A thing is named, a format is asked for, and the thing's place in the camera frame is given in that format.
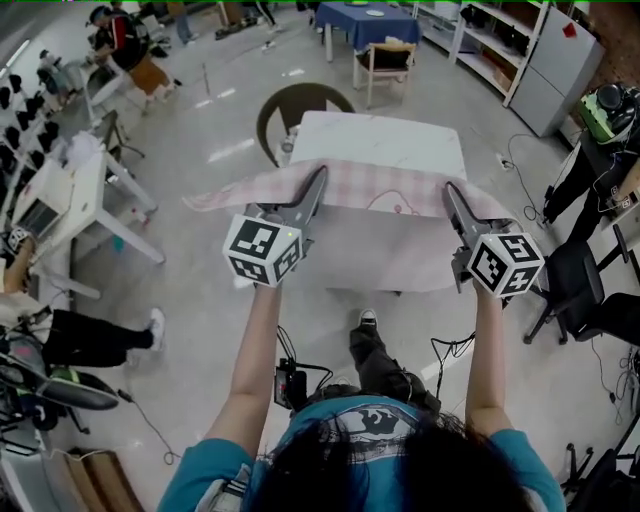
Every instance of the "metal shelving unit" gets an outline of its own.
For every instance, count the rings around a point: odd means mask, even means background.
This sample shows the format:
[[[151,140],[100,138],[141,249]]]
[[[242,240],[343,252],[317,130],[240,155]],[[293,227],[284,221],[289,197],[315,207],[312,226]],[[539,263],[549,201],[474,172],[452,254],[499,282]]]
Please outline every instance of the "metal shelving unit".
[[[398,2],[411,16],[418,20],[422,30],[422,36],[435,43],[443,50],[450,52],[453,46],[456,27],[459,23],[458,8],[453,17],[449,17],[446,4],[459,7],[460,2]]]
[[[487,13],[491,18],[491,22],[487,24],[487,27],[478,29],[470,26],[461,17],[459,17],[456,33],[453,39],[453,45],[449,54],[450,59],[453,62],[459,60],[466,64],[478,75],[493,85],[502,95],[504,95],[505,99],[502,105],[505,107],[509,105],[509,102],[511,101],[511,98],[513,97],[513,94],[515,93],[522,75],[529,63],[529,58],[531,57],[531,53],[533,52],[536,42],[538,41],[544,19],[549,9],[549,4],[547,2],[543,3],[529,0],[527,4],[533,5],[538,9],[538,15],[533,27],[522,23],[511,14],[504,11],[501,8],[500,3],[492,2],[489,4],[483,2],[464,2],[462,4],[463,9],[467,5],[472,5]],[[529,44],[524,56],[515,52],[511,48],[508,48],[500,37],[494,33],[495,27],[498,24],[505,24],[512,27],[515,31],[529,38]],[[465,41],[472,42],[476,47],[476,51],[467,51]],[[495,78],[495,72],[500,69],[499,66],[482,55],[482,51],[485,47],[490,48],[497,55],[502,57],[506,64],[513,68],[512,71],[515,70],[515,73],[513,74],[513,81],[508,89],[503,87]]]

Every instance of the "white chair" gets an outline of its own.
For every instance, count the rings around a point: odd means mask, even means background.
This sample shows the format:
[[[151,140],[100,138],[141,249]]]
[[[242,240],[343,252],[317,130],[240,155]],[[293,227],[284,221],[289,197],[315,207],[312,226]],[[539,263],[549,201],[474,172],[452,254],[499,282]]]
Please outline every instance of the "white chair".
[[[376,51],[383,50],[386,52],[406,52],[407,60],[401,59],[398,65],[391,67],[382,67],[387,63],[380,63],[378,59],[378,65],[376,65]],[[416,51],[415,44],[394,44],[394,43],[372,43],[369,45],[369,51],[363,54],[354,53],[353,56],[353,87],[354,89],[360,89],[360,69],[364,69],[369,76],[369,82],[367,85],[367,109],[371,106],[371,94],[373,92],[373,83],[376,78],[389,80],[389,84],[393,83],[393,80],[404,79],[404,85],[402,87],[401,101],[404,99],[404,95],[409,85],[409,73],[413,67],[413,59]]]

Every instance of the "red sticker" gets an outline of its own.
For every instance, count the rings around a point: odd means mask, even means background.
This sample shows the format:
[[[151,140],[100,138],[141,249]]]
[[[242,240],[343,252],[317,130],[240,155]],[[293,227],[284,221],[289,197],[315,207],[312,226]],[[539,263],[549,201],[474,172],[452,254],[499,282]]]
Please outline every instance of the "red sticker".
[[[576,37],[578,35],[573,23],[568,23],[567,26],[562,29],[562,32],[564,32],[565,37]]]

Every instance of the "human arm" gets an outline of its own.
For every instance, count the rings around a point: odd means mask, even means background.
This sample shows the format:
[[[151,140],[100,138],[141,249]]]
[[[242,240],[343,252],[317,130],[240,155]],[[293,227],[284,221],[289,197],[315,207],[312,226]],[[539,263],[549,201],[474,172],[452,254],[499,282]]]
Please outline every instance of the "human arm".
[[[4,292],[18,293],[24,291],[24,280],[29,269],[29,260],[35,250],[35,243],[31,237],[24,240],[11,266],[5,270],[3,276]]]
[[[504,412],[506,383],[502,303],[474,282],[477,294],[476,341],[467,387],[465,420],[484,436],[513,428]]]
[[[474,282],[478,296],[476,341],[467,389],[466,422],[497,448],[514,472],[518,483],[529,490],[534,503],[548,512],[565,512],[560,486],[531,447],[524,432],[514,430],[504,411],[506,377],[502,302],[480,283]]]
[[[258,453],[271,403],[281,287],[258,286],[231,378],[229,396],[206,435]]]
[[[99,50],[96,50],[96,57],[99,59],[106,59],[109,55],[115,52],[115,48],[111,48],[109,45],[105,44]]]

